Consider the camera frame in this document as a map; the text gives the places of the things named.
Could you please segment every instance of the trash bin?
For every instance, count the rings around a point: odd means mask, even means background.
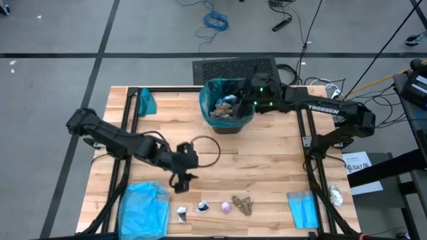
[[[212,117],[211,112],[216,110],[218,99],[230,95],[237,95],[239,86],[245,79],[212,79],[205,83],[199,93],[200,109],[203,118],[218,134],[239,133],[243,126],[254,117],[254,108],[237,119],[235,115],[229,117]]]

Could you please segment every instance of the wooden table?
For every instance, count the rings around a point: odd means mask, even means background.
[[[321,86],[308,87],[312,95],[326,95]],[[104,120],[118,127],[121,125],[127,87],[112,87]],[[190,182],[187,193],[175,194],[168,186],[170,172],[151,167],[132,159],[129,184],[143,181],[159,181],[170,191],[169,236],[308,236],[316,229],[296,229],[290,212],[286,193],[309,190],[307,173],[302,169],[304,156],[298,121],[295,112],[288,114],[270,112],[256,114],[240,133],[235,135],[215,134],[204,121],[199,109],[198,93],[153,93],[157,114],[140,117],[137,132],[160,131],[172,149],[198,135],[209,135],[222,148],[216,165],[189,171],[199,179]],[[318,134],[334,129],[331,115],[313,112]],[[129,114],[130,131],[132,114]],[[200,165],[213,161],[218,149],[209,140],[195,142]],[[95,152],[95,156],[105,150]],[[331,148],[329,155],[342,157],[340,151]],[[91,168],[86,194],[81,208],[77,231],[89,226],[107,199],[113,159],[102,157]],[[328,185],[336,185],[344,196],[344,204],[338,207],[342,217],[359,231],[359,223],[343,163],[324,159]],[[232,196],[251,197],[255,202],[252,215],[246,217],[232,206],[232,212],[220,210],[222,201],[231,201]],[[206,200],[210,210],[196,213],[197,204]],[[325,232],[329,231],[326,212],[320,202]],[[178,223],[176,209],[187,207],[187,223]],[[113,229],[117,203],[109,223]]]

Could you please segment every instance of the gray concrete floor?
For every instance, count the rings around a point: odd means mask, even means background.
[[[47,215],[59,171],[70,142],[65,123],[81,105],[95,59],[5,58],[1,53],[96,53],[103,37],[113,0],[6,0],[9,17],[0,16],[0,239],[38,238]],[[291,5],[300,15],[304,35],[317,3],[297,0]],[[315,22],[307,53],[376,53],[409,13],[409,0],[324,0]],[[421,8],[427,12],[427,3]],[[216,10],[226,14],[230,31],[220,33],[203,52],[298,53],[302,44],[298,20],[273,33],[282,16],[261,0],[216,0]],[[123,0],[120,2],[107,53],[195,53],[206,10],[201,5],[180,7],[173,0]],[[427,42],[407,47],[404,40],[423,30],[413,14],[387,47],[388,53],[427,53]],[[192,85],[191,62],[199,59],[104,59],[89,106],[103,115],[112,85]],[[382,58],[360,86],[409,67],[410,58]],[[277,58],[295,65],[297,59]],[[305,58],[302,78],[346,78],[344,92],[357,81],[371,58]],[[283,82],[290,82],[280,72]],[[368,91],[387,87],[391,81]],[[390,97],[392,102],[397,98]],[[377,119],[387,117],[388,107],[370,104]],[[394,108],[394,116],[402,113]],[[380,129],[373,137],[356,139],[346,151],[391,152],[416,148],[407,123]],[[85,193],[93,150],[79,142],[51,236],[75,231]],[[426,236],[425,215],[417,197],[411,196],[419,228]],[[377,233],[404,225],[399,209],[357,205],[362,230]],[[383,234],[393,236],[395,232]]]

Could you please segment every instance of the pink ball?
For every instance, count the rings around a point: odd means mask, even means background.
[[[221,204],[221,210],[223,213],[229,213],[230,211],[232,211],[232,206],[229,202],[225,201]]]

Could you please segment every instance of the black floor mat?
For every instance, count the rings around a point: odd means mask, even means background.
[[[218,77],[238,79],[257,73],[270,73],[280,81],[276,61],[273,57],[235,58],[193,62],[193,84],[204,85],[206,81]]]

